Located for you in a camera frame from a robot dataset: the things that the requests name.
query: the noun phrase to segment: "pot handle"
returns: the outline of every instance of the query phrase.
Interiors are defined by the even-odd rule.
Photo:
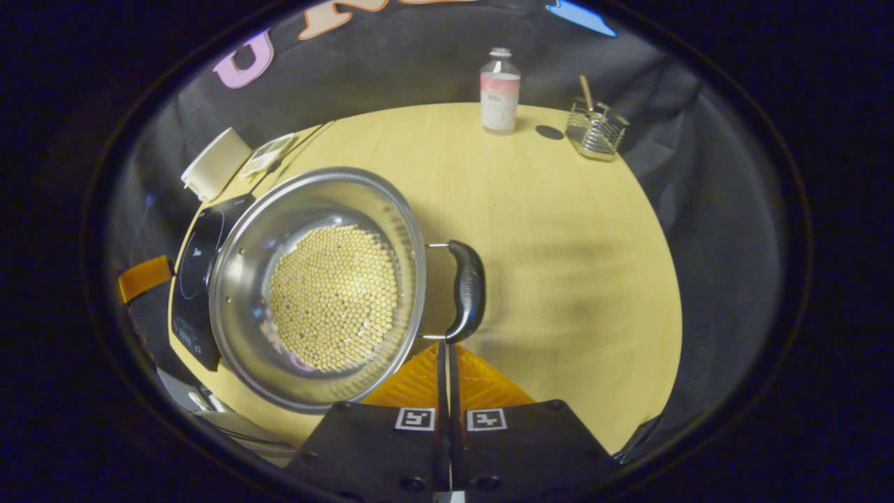
[[[481,257],[471,246],[450,240],[447,243],[428,244],[429,248],[446,248],[456,259],[456,278],[453,280],[453,301],[456,303],[456,319],[444,335],[422,335],[424,339],[442,340],[447,344],[458,343],[472,335],[485,316],[485,267]]]

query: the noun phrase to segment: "orange letter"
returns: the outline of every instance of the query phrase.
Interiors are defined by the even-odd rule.
[[[335,10],[337,4],[350,5],[364,11],[375,13],[388,4],[388,0],[329,0],[304,11],[304,21],[308,26],[298,35],[298,40],[307,40],[321,33],[338,28],[354,17],[353,13],[340,13]]]

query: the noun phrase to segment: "wooden table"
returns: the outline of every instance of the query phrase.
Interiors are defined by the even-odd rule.
[[[462,345],[535,400],[566,400],[615,452],[661,412],[677,374],[682,318],[671,253],[620,157],[586,159],[567,139],[535,131],[539,124],[564,131],[567,111],[522,106],[518,117],[516,132],[505,137],[482,130],[474,103],[340,119],[290,153],[254,195],[327,166],[362,167],[391,181],[427,242],[458,239],[484,261],[485,318]],[[315,129],[299,132],[299,140]],[[202,208],[259,180],[233,178]],[[422,330],[443,332],[454,315],[455,265],[449,253],[427,258]],[[298,445],[319,423],[321,416],[256,396],[223,362],[206,370],[173,333],[170,341],[212,392],[262,428]]]

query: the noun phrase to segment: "orange strap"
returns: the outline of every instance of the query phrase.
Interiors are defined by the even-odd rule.
[[[134,297],[149,288],[158,286],[173,277],[173,265],[167,255],[155,257],[124,271],[118,277],[118,289],[122,303],[129,303]]]

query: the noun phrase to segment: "induction cooktop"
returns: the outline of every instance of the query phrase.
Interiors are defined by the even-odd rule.
[[[208,313],[211,271],[227,235],[254,201],[254,196],[245,194],[200,211],[175,267],[171,331],[210,371],[217,370],[221,358]]]

